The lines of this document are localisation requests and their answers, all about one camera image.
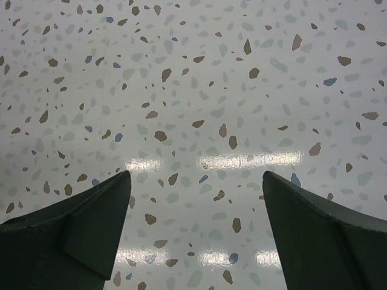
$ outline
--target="black object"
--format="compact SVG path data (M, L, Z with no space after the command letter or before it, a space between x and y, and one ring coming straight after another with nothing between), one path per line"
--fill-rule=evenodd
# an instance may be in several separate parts
M289 290L387 289L387 221L265 172L264 199Z
M101 290L111 278L129 172L0 225L0 289Z

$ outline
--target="terrazzo floor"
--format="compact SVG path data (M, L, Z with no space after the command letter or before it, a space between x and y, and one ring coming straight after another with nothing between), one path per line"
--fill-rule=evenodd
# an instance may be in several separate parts
M387 1L0 6L0 221L130 170L106 290L286 289L268 169L387 219Z

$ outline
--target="white floor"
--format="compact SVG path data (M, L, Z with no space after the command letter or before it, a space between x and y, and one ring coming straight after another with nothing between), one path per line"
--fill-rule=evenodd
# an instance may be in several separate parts
M286 289L268 169L387 219L386 1L0 6L0 221L130 170L106 289Z

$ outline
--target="dark object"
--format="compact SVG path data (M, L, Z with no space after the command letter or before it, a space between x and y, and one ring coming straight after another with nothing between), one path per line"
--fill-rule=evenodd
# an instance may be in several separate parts
M0 289L101 290L111 278L131 192L122 172L0 225Z
M387 221L272 172L263 191L289 290L387 289Z

